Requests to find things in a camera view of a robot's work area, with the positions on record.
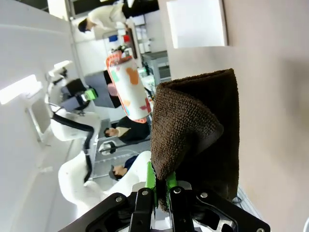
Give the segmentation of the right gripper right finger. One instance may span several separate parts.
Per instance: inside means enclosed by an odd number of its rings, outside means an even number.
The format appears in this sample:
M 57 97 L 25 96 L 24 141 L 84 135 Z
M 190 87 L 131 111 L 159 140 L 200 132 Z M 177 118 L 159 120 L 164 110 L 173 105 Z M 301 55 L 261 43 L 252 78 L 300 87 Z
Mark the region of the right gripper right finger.
M 174 232 L 193 232 L 194 223 L 211 232 L 269 232 L 270 226 L 213 191 L 193 191 L 176 174 L 166 179 Z

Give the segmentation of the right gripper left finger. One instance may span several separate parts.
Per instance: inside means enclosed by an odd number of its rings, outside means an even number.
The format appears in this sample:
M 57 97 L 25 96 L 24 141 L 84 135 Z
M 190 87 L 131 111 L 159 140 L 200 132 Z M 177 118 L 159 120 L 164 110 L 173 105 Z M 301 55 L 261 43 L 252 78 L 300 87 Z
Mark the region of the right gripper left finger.
M 91 211 L 95 217 L 86 227 L 87 232 L 149 232 L 155 208 L 156 176 L 151 162 L 147 163 L 146 182 L 127 197 L 114 193 Z

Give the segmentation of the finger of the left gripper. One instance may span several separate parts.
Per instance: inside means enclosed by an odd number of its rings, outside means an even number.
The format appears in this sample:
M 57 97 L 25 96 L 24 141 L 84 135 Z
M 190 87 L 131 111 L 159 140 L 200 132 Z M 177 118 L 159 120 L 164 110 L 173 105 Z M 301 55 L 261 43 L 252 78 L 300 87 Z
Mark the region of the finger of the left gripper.
M 98 95 L 93 88 L 90 88 L 81 94 L 81 98 L 84 102 L 95 100 L 97 97 Z

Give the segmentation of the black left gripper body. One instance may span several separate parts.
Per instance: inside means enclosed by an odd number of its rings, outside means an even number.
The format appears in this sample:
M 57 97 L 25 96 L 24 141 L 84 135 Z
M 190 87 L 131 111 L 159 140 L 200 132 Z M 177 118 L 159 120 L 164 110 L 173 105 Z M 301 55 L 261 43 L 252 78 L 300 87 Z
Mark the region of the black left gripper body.
M 65 110 L 84 110 L 87 107 L 87 101 L 84 101 L 82 98 L 86 87 L 81 79 L 70 81 L 60 91 L 62 94 L 60 106 Z

